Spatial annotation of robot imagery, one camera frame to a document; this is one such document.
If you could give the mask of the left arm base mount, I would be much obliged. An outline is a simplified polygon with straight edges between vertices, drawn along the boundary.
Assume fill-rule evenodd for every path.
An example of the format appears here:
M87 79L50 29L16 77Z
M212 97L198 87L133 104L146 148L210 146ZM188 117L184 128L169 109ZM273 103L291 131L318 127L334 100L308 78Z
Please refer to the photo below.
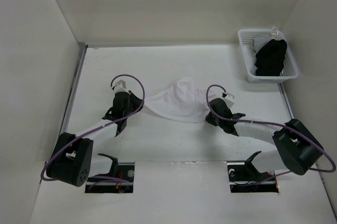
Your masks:
M134 191L135 163L119 162L116 157L100 153L93 157L87 194L131 194Z

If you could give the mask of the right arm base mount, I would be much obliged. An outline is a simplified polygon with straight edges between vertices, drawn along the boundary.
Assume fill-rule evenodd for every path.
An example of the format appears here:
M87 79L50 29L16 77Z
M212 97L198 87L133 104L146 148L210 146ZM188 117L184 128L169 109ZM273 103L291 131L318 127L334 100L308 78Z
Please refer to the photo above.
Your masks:
M260 173L252 164L254 158L260 153L261 151L257 151L246 160L229 161L227 163L231 193L279 193L275 178L262 182L262 180L272 177L274 173Z

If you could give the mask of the white tank top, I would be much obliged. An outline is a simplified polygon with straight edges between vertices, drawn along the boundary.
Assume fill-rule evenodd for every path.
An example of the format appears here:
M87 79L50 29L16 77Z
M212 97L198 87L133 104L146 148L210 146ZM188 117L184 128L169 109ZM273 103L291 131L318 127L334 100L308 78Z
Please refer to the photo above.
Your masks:
M190 77L183 77L168 89L146 97L145 107L160 117L184 122L201 123L209 113L206 91Z

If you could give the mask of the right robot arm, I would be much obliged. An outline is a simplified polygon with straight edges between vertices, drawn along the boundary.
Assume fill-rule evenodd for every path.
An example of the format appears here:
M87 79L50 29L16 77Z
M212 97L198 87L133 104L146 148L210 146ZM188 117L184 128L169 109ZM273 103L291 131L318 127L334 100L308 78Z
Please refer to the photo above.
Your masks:
M275 146L272 151L254 153L248 160L244 173L249 179L258 179L264 172L281 169L302 176L325 154L322 145L297 119L285 124L257 121L246 114L232 113L222 98L208 101L207 105L210 112L206 122L209 124L220 127L227 134Z

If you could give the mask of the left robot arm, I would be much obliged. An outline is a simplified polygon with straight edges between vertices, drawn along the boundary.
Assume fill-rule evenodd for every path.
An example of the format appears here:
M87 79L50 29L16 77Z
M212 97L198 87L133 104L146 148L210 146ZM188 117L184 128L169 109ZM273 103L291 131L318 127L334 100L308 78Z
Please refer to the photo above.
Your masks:
M118 168L113 165L113 157L100 171L91 172L93 150L109 138L119 136L127 126L127 119L139 112L143 105L144 99L138 98L130 90L117 91L112 107L97 125L79 135L67 132L59 135L52 155L43 168L41 179L61 181L75 187L82 186L88 178L99 174L106 181L116 179Z

